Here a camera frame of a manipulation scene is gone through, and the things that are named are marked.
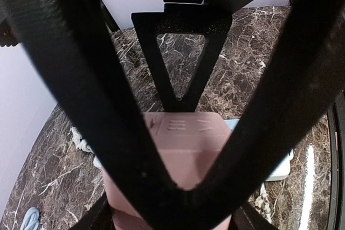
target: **light blue object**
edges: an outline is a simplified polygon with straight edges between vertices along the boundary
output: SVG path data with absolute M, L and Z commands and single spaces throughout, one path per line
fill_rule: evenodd
M 39 225 L 39 211 L 37 208 L 30 208 L 24 216 L 20 230 L 37 230 Z
M 225 120 L 225 123 L 229 126 L 229 128 L 233 131 L 239 122 L 239 119 L 233 119 L 233 120 Z
M 225 120 L 226 125 L 233 131 L 239 122 L 239 119 Z M 276 181 L 284 180 L 290 173 L 290 160 L 293 158 L 293 150 L 280 162 L 280 164 L 275 168 L 272 174 L 266 179 L 266 181 Z

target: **curved black edge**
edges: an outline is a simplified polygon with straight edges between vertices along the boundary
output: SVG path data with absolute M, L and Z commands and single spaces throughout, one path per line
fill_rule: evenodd
M 120 30 L 112 14 L 109 12 L 109 10 L 107 9 L 106 5 L 104 4 L 102 0 L 101 0 L 101 12 L 102 12 L 104 21 L 107 27 L 109 28 L 110 32 L 116 32 Z
M 104 193 L 70 230 L 113 230 L 110 206 Z
M 345 96 L 342 91 L 331 108 L 329 116 L 331 154 L 332 154 L 332 179 L 331 199 L 327 230 L 345 229 Z
M 329 138 L 330 138 L 330 155 L 331 155 L 331 179 L 330 179 L 330 201 L 327 230 L 336 229 L 337 220 L 337 203 L 339 200 L 339 163 L 337 148 L 337 133 L 339 132 L 335 123 L 335 106 L 331 106 L 327 111 Z
M 234 212 L 231 220 L 236 224 L 238 230 L 278 230 L 248 202 Z

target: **black metal frame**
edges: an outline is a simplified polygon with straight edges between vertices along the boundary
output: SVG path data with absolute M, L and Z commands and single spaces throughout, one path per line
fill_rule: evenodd
M 164 13 L 133 13 L 132 21 L 164 110 L 194 112 L 232 23 L 231 13 L 203 5 L 166 4 Z M 163 33 L 205 36 L 205 45 L 187 92 L 178 100 L 156 37 Z
M 327 111 L 332 156 L 331 200 L 327 230 L 345 228 L 345 96 L 342 91 Z
M 229 230 L 278 230 L 264 219 L 248 202 L 243 203 L 232 214 Z
M 99 230 L 100 221 L 111 217 L 111 209 L 104 193 L 92 206 L 92 208 L 70 230 Z
M 104 17 L 104 21 L 107 27 L 109 28 L 110 32 L 118 31 L 120 29 L 118 24 L 116 23 L 114 17 L 109 12 L 109 10 L 107 9 L 106 5 L 103 3 L 102 0 L 101 0 L 101 12 Z

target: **white rope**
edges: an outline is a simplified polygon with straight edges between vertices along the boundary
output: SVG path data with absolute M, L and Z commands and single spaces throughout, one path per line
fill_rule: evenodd
M 24 216 L 20 230 L 37 230 L 39 225 L 39 211 L 37 208 L 30 208 Z
M 76 127 L 71 128 L 72 141 L 75 144 L 75 148 L 87 153 L 93 153 L 91 147 L 87 144 L 86 140 L 82 139 L 82 135 Z

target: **brown marble surface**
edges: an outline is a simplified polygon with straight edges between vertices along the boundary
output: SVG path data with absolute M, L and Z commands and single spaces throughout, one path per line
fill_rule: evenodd
M 249 8 L 233 16 L 233 25 L 199 102 L 198 111 L 239 118 L 266 68 L 289 8 Z M 162 110 L 134 30 L 113 34 L 115 47 L 142 111 Z M 203 37 L 164 34 L 157 37 L 175 92 L 181 96 Z M 26 210 L 42 212 L 40 229 L 68 229 L 102 195 L 101 173 L 93 155 L 78 151 L 71 123 L 57 107 L 41 131 L 13 188 L 0 230 L 19 229 Z M 325 229 L 330 195 L 330 145 L 324 116 L 294 149 L 291 173 L 265 183 L 250 202 L 279 229 Z

